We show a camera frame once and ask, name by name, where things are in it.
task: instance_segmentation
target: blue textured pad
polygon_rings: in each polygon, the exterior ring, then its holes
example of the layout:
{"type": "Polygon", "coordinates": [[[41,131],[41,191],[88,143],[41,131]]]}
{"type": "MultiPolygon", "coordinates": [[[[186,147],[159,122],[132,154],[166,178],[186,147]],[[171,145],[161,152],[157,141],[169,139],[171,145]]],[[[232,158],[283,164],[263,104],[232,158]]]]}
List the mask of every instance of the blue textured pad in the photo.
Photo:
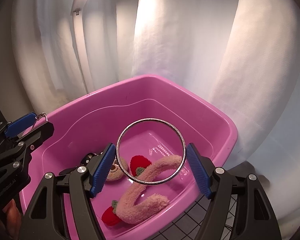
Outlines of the blue textured pad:
{"type": "Polygon", "coordinates": [[[13,138],[19,133],[22,133],[25,129],[33,126],[36,116],[37,115],[35,113],[29,113],[9,124],[4,133],[5,136],[13,138]]]}
{"type": "Polygon", "coordinates": [[[212,192],[210,189],[210,177],[204,169],[199,156],[197,155],[191,144],[189,144],[186,148],[186,155],[200,192],[204,194],[207,199],[211,199],[212,192]]]}
{"type": "Polygon", "coordinates": [[[106,153],[103,153],[103,158],[96,170],[96,172],[92,176],[92,187],[90,189],[90,193],[93,197],[97,195],[97,193],[101,192],[103,185],[105,184],[106,178],[109,174],[111,165],[113,164],[115,158],[115,146],[111,144],[106,153]]]}

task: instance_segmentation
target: plush toy smiling face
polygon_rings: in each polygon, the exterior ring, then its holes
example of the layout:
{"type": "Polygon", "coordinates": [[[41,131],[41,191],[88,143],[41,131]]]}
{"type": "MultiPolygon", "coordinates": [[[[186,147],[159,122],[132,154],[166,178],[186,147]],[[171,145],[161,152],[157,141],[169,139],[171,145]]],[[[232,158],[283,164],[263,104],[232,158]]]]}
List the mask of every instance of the plush toy smiling face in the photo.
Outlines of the plush toy smiling face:
{"type": "MultiPolygon", "coordinates": [[[[120,158],[120,159],[121,159],[121,163],[124,166],[124,168],[126,170],[128,170],[129,167],[128,167],[126,160],[123,158],[120,158]]],[[[106,181],[115,181],[115,180],[121,179],[123,177],[123,175],[124,174],[123,174],[122,170],[120,169],[117,160],[115,159],[114,162],[112,163],[112,166],[110,168],[110,171],[109,171],[106,181]]]]}

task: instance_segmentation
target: fuzzy pink tube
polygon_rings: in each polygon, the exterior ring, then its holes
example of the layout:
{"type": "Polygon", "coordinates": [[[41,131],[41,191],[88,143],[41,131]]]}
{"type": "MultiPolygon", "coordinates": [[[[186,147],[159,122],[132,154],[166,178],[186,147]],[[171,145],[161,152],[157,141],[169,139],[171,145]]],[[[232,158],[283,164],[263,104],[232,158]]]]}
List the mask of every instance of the fuzzy pink tube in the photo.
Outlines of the fuzzy pink tube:
{"type": "MultiPolygon", "coordinates": [[[[171,155],[157,160],[149,165],[139,176],[138,179],[144,181],[154,181],[161,172],[166,170],[177,169],[181,163],[181,156],[171,155]]],[[[117,207],[116,215],[128,224],[138,224],[160,210],[164,209],[169,199],[166,196],[153,194],[146,198],[142,203],[135,205],[136,200],[141,193],[146,189],[146,185],[133,182],[128,190],[120,198],[117,207]]]]}

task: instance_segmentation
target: red plush ball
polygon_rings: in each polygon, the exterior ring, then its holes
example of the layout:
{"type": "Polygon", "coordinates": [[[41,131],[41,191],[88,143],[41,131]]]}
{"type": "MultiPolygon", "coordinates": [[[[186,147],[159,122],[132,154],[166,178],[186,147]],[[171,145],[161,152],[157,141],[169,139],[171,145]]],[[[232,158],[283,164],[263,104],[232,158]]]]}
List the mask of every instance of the red plush ball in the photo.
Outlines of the red plush ball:
{"type": "Polygon", "coordinates": [[[151,164],[151,161],[149,161],[146,157],[142,155],[136,155],[133,156],[130,161],[130,170],[132,175],[135,177],[137,175],[136,169],[138,167],[146,168],[151,164]]]}
{"type": "Polygon", "coordinates": [[[114,226],[121,222],[122,220],[117,217],[116,214],[113,213],[113,207],[109,207],[101,217],[101,220],[107,225],[107,226],[114,226]]]}

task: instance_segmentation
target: metal ring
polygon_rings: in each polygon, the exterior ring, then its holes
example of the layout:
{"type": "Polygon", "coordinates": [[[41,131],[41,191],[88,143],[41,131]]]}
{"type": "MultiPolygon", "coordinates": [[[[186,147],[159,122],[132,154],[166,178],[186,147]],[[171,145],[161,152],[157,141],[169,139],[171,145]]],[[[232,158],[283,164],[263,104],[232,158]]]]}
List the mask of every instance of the metal ring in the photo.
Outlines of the metal ring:
{"type": "Polygon", "coordinates": [[[46,122],[48,121],[48,117],[47,117],[46,113],[41,113],[41,114],[37,115],[35,117],[35,121],[34,121],[34,124],[33,124],[32,128],[31,128],[31,130],[33,130],[33,128],[34,128],[35,124],[37,123],[37,121],[39,121],[39,119],[42,118],[42,117],[44,117],[46,119],[46,122]]]}
{"type": "Polygon", "coordinates": [[[182,169],[183,165],[185,164],[186,162],[186,143],[185,143],[185,140],[183,139],[181,133],[179,132],[179,130],[174,127],[171,123],[168,123],[164,120],[161,120],[161,119],[156,119],[156,118],[144,118],[144,119],[140,119],[138,121],[135,121],[131,124],[129,124],[124,130],[123,132],[120,134],[118,140],[117,140],[117,146],[116,146],[116,158],[117,158],[117,161],[118,161],[118,165],[120,167],[120,169],[122,170],[122,172],[131,180],[133,180],[134,182],[136,183],[140,183],[140,184],[143,184],[143,185],[159,185],[159,184],[163,184],[171,179],[173,179],[182,169]],[[126,169],[123,167],[122,163],[121,163],[121,160],[120,160],[120,156],[119,156],[119,146],[120,146],[120,142],[121,142],[121,139],[122,137],[124,136],[124,134],[128,131],[128,129],[130,129],[131,127],[135,126],[136,124],[138,123],[141,123],[141,122],[149,122],[149,121],[153,121],[153,122],[161,122],[161,123],[164,123],[166,125],[168,125],[172,130],[174,130],[176,132],[176,134],[179,136],[180,138],[180,141],[181,141],[181,144],[182,144],[182,148],[183,148],[183,156],[182,156],[182,161],[181,161],[181,164],[180,166],[176,169],[176,171],[174,173],[172,173],[169,177],[165,178],[165,179],[162,179],[162,180],[159,180],[159,181],[144,181],[144,180],[140,180],[140,179],[137,179],[135,177],[133,177],[132,175],[130,175],[129,172],[126,171],[126,169]]]}

